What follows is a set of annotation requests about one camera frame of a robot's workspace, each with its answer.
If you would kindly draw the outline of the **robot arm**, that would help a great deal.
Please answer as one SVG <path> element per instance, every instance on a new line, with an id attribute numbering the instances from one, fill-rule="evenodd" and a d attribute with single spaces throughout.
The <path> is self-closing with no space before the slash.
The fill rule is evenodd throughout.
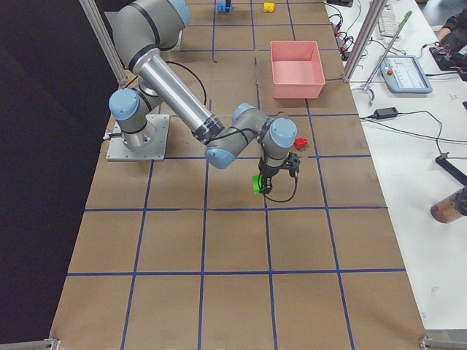
<path id="1" fill-rule="evenodd" d="M 146 115 L 165 102 L 189 127 L 193 137 L 206 145 L 212 166 L 227 168 L 256 140 L 262 149 L 259 174 L 254 185 L 263 196 L 272 190 L 272 179 L 281 170 L 298 178 L 300 160 L 291 152 L 296 124 L 273 118 L 250 104 L 240 104 L 225 128 L 217 116 L 201 103 L 161 57 L 178 42 L 190 22 L 184 1 L 132 1 L 119 12 L 112 25 L 115 48 L 124 66 L 138 76 L 138 86 L 121 89 L 109 99 L 109 109 L 120 126 L 127 147 L 148 144 L 155 130 Z"/>

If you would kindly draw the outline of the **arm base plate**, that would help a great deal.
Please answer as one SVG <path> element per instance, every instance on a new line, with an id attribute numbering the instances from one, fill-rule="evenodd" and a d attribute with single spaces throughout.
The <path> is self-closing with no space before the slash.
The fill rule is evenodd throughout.
<path id="1" fill-rule="evenodd" d="M 147 125 L 139 133 L 123 133 L 115 123 L 113 133 L 119 136 L 109 140 L 108 161 L 164 161 L 170 126 L 169 114 L 147 114 Z"/>

